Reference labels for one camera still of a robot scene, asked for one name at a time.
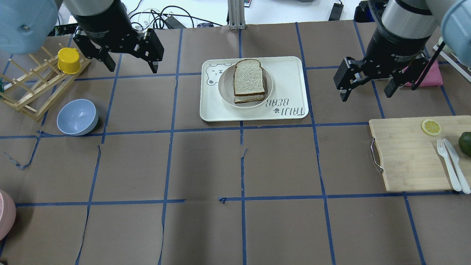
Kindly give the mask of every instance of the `blue bowl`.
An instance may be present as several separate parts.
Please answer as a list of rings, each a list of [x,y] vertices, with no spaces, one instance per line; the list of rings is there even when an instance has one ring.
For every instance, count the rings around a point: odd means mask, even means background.
[[[91,132],[98,122],[95,105],[88,99],[76,99],[67,103],[57,115],[57,127],[65,134],[84,135]]]

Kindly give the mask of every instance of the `white floor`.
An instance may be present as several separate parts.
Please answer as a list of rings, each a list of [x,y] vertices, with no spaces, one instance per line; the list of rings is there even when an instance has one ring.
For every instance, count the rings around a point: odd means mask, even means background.
[[[128,12],[135,9],[139,0],[121,0],[126,5]],[[341,20],[353,19],[355,8],[360,0],[343,0],[343,12]],[[300,0],[252,0],[249,8],[245,8],[246,24],[275,24],[307,21],[326,21],[334,3],[338,0],[313,0],[301,2]],[[149,11],[153,8],[162,10],[168,5],[176,5],[187,10],[191,16],[226,25],[227,1],[226,0],[179,0],[179,1],[153,1],[142,0],[135,12]],[[178,8],[168,8],[165,12],[184,15],[185,12]],[[61,22],[64,24],[69,19],[69,12],[64,7],[60,10]],[[144,21],[152,20],[149,14],[135,16],[132,22],[139,22],[145,26]],[[191,21],[186,17],[178,20],[186,27],[191,27]],[[202,21],[195,20],[195,26]]]

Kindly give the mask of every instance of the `lemon slice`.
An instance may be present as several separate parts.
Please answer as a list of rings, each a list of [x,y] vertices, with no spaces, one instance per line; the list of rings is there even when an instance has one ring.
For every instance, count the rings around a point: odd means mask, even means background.
[[[426,119],[422,122],[422,130],[424,133],[432,136],[436,136],[441,133],[441,127],[438,122],[431,119]]]

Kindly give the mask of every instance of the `cutting board handle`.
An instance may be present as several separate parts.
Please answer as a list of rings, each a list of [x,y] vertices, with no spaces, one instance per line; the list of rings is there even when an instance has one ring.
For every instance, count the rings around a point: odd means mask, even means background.
[[[371,146],[370,146],[371,156],[373,157],[374,163],[380,168],[381,173],[383,173],[384,169],[378,164],[378,162],[376,162],[376,158],[374,157],[374,150],[373,150],[374,141],[375,141],[375,138],[373,137],[373,140],[371,141]]]

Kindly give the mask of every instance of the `cutting board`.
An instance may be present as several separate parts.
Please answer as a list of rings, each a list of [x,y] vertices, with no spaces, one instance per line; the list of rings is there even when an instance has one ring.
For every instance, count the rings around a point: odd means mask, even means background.
[[[425,119],[437,121],[441,134],[424,133],[421,124]],[[445,162],[436,148],[437,139],[443,138],[456,149],[461,170],[471,185],[471,157],[458,146],[461,134],[471,132],[471,116],[374,119],[369,124],[387,191],[452,190]]]

